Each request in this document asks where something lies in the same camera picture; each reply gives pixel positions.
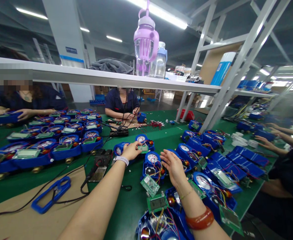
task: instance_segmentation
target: sign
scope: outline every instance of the sign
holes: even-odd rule
[[[66,51],[68,53],[78,54],[78,52],[77,52],[77,50],[75,48],[66,47]]]

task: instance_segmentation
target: workbench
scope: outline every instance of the workbench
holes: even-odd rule
[[[145,112],[148,122],[150,120],[162,121],[165,122],[166,119],[173,120],[176,117],[176,110],[168,110],[168,111],[151,111]],[[198,118],[198,121],[201,121],[201,118],[204,120],[206,115],[194,112],[195,118]],[[107,120],[108,117],[106,115],[102,115],[103,120]],[[214,126],[213,130],[221,129],[228,134],[232,134],[236,132],[235,124],[231,122],[227,122],[224,120],[219,120],[217,124]],[[6,128],[5,126],[0,127],[0,147],[8,144],[5,139],[11,132],[16,131],[19,132],[22,127],[15,128]],[[174,125],[170,125],[169,123],[165,124],[165,127],[153,129],[152,127],[146,127],[146,134],[150,140],[154,141],[155,151],[160,154],[163,149],[175,149],[179,143],[182,142],[180,136],[183,134],[185,130],[188,129],[187,123],[175,123]],[[110,129],[108,127],[103,127],[102,136],[108,136]],[[133,142],[135,140],[135,136],[138,134],[142,134],[140,129],[129,129],[129,136],[127,137],[113,137],[104,145],[104,149],[113,149],[115,144],[120,142]],[[252,134],[244,134],[245,139],[250,139]],[[229,151],[233,150],[233,146],[231,145],[231,140],[228,139],[225,142],[224,148],[226,155]],[[282,146],[283,143],[277,143],[277,146]],[[265,154],[272,154],[272,152],[259,147],[258,149]],[[67,169],[67,172],[83,165],[88,158],[88,155],[82,153],[81,156],[76,158],[75,162],[70,165]],[[93,166],[93,157],[89,160],[86,165],[86,173],[90,171]],[[273,166],[276,158],[269,158],[270,163],[266,169],[269,171]],[[0,181],[0,203],[22,194],[26,191],[29,191],[32,188],[35,188],[43,183],[50,181],[54,178],[63,168],[65,168],[64,161],[53,162],[53,164],[45,167],[38,174],[33,174],[29,170],[24,170],[17,174],[12,174],[7,176],[4,180]],[[109,226],[105,235],[105,239],[137,239],[136,236],[136,227],[138,226],[138,221],[142,217],[142,215],[147,210],[147,195],[145,189],[140,184],[140,177],[142,175],[142,166],[143,161],[135,162],[134,164],[128,166],[125,171],[125,175],[123,178],[122,185],[131,185],[131,191],[125,191],[123,189],[120,190],[117,204],[115,206],[114,212],[112,214],[111,220],[109,222]],[[235,212],[238,214],[239,218],[242,219],[245,215],[247,209],[250,204],[254,200],[256,194],[260,190],[262,186],[262,180],[256,180],[250,184],[250,188],[243,188],[243,192],[235,194],[234,197],[237,200],[237,208]],[[88,189],[91,191],[96,186],[95,183],[89,183]],[[165,183],[161,185],[160,190],[165,191],[166,189],[172,187],[169,176],[165,178]],[[223,226],[223,229],[227,232],[228,235],[232,235],[232,230],[226,226]]]

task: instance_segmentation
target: ceiling light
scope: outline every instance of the ceiling light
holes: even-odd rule
[[[110,37],[110,36],[108,36],[108,35],[107,35],[107,38],[108,38],[108,39],[112,39],[112,40],[114,40],[114,41],[122,42],[121,39],[114,38],[114,37]]]
[[[31,15],[31,16],[34,16],[34,17],[38,17],[38,18],[42,18],[42,19],[46,19],[48,20],[48,18],[46,16],[43,16],[43,15],[40,15],[40,14],[37,14],[37,13],[33,13],[33,12],[29,12],[27,10],[23,10],[21,8],[16,8],[19,12],[22,12],[22,13],[25,13],[25,14],[28,14],[28,15]]]
[[[130,3],[133,3],[134,5],[146,9],[147,8],[147,1],[146,0],[127,0]],[[162,18],[163,20],[168,21],[169,23],[181,28],[186,29],[187,23],[173,14],[167,12],[166,10],[160,8],[159,6],[155,5],[154,3],[150,2],[149,5],[149,12],[156,15],[159,18]]]
[[[270,73],[264,69],[260,69],[260,73],[264,74],[265,76],[270,75]]]
[[[86,28],[82,28],[82,27],[80,27],[80,29],[82,30],[82,31],[85,31],[85,32],[90,32],[88,29],[86,29]]]

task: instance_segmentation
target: orange bangle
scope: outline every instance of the orange bangle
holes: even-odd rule
[[[214,221],[214,215],[211,209],[206,206],[206,211],[204,214],[195,218],[188,218],[185,216],[185,219],[189,228],[193,230],[203,230],[211,226]]]

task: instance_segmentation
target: white wristband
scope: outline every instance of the white wristband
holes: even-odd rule
[[[117,156],[117,157],[116,157],[116,161],[117,161],[117,160],[120,160],[120,161],[125,162],[127,166],[129,165],[129,160],[126,159],[125,157]]]

